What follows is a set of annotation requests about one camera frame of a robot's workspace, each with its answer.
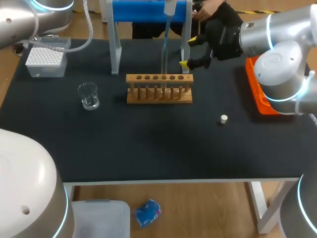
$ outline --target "small glass cup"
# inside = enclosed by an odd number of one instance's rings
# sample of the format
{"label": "small glass cup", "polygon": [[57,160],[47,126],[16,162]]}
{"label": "small glass cup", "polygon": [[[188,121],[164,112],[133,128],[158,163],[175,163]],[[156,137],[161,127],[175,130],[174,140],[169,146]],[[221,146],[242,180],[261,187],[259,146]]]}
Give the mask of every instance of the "small glass cup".
{"label": "small glass cup", "polygon": [[81,97],[83,106],[87,110],[94,110],[99,107],[97,85],[94,83],[83,83],[79,85],[78,95]]}

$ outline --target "black mat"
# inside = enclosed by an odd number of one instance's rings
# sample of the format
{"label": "black mat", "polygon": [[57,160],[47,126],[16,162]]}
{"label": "black mat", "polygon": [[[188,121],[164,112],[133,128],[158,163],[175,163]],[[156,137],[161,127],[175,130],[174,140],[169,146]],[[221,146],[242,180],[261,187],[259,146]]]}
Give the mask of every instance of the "black mat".
{"label": "black mat", "polygon": [[[110,75],[106,41],[68,54],[64,78],[31,78],[24,54],[0,127],[40,142],[64,182],[299,177],[316,159],[317,128],[308,116],[260,116],[244,58],[196,70],[192,105],[126,105],[125,74],[158,73],[161,46],[122,41],[119,75]],[[168,52],[169,72],[179,73],[179,42],[169,42]],[[196,47],[192,56],[203,52]],[[98,86],[93,112],[77,96],[86,81]],[[229,116],[224,126],[217,124],[222,114]]]}

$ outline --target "black sleeve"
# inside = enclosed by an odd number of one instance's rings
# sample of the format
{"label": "black sleeve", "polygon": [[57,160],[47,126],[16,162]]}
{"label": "black sleeve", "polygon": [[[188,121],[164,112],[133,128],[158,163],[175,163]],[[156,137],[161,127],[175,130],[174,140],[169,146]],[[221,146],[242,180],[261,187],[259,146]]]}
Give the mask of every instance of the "black sleeve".
{"label": "black sleeve", "polygon": [[223,2],[218,7],[209,20],[212,19],[219,19],[225,26],[241,26],[243,23],[243,20],[227,2]]}

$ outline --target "clear plastic box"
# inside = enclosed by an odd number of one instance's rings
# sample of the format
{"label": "clear plastic box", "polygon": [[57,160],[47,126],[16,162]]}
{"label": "clear plastic box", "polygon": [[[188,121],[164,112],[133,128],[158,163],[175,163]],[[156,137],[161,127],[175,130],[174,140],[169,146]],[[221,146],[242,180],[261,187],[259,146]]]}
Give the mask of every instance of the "clear plastic box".
{"label": "clear plastic box", "polygon": [[130,238],[130,207],[123,201],[72,202],[73,238]]}
{"label": "clear plastic box", "polygon": [[[42,37],[38,41],[64,49],[69,49],[71,45],[69,37]],[[25,65],[32,77],[64,77],[67,66],[66,53],[34,46]]]}

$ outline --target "hand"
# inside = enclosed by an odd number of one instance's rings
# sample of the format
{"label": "hand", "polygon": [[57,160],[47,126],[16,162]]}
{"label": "hand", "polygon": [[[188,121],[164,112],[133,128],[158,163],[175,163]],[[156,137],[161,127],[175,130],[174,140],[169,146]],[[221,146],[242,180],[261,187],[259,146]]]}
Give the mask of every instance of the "hand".
{"label": "hand", "polygon": [[198,21],[206,21],[218,9],[224,0],[206,0],[202,3],[202,8],[199,12],[193,13],[193,17]]}

